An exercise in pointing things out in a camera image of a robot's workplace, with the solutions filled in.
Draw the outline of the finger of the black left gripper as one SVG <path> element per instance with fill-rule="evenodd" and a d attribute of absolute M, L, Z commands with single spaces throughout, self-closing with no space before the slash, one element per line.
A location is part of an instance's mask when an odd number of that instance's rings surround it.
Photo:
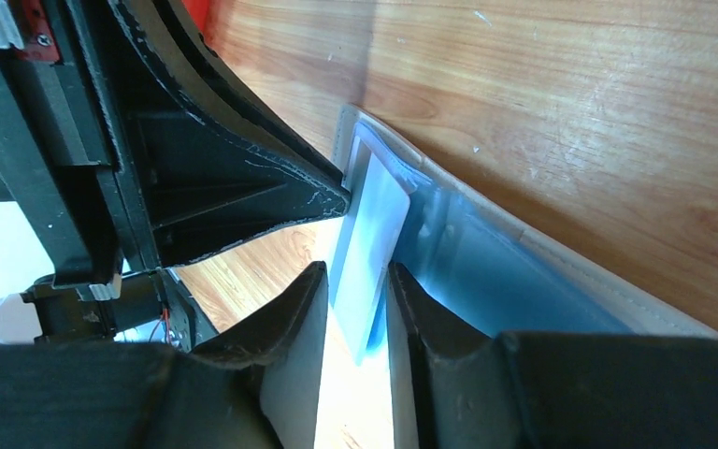
<path fill-rule="evenodd" d="M 205 44 L 180 1 L 83 1 L 79 39 L 131 267 L 190 265 L 347 211 L 341 171 Z"/>

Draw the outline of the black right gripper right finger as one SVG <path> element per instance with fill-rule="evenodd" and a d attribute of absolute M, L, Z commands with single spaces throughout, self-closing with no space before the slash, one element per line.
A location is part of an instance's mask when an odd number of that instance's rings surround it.
<path fill-rule="evenodd" d="M 718 448 L 718 340 L 483 335 L 389 267 L 397 448 Z"/>

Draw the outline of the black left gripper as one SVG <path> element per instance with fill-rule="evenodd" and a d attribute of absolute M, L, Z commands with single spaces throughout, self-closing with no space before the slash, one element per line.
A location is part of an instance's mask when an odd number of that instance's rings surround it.
<path fill-rule="evenodd" d="M 0 297 L 49 276 L 110 298 L 161 266 L 127 93 L 159 25 L 151 1 L 0 1 Z"/>

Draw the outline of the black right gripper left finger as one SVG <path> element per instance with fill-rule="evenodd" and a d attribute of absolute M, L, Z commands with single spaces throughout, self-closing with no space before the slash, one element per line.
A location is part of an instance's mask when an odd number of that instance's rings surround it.
<path fill-rule="evenodd" d="M 310 448 L 327 293 L 313 262 L 220 333 L 164 271 L 97 302 L 43 277 L 14 298 L 28 341 L 0 324 L 0 448 Z"/>

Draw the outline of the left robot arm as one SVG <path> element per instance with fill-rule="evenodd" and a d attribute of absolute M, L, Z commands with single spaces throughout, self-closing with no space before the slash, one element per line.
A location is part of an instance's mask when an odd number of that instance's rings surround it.
<path fill-rule="evenodd" d="M 344 215 L 341 171 L 206 44 L 181 1 L 0 1 L 0 202 L 50 258 L 40 342 L 213 325 L 170 270 Z"/>

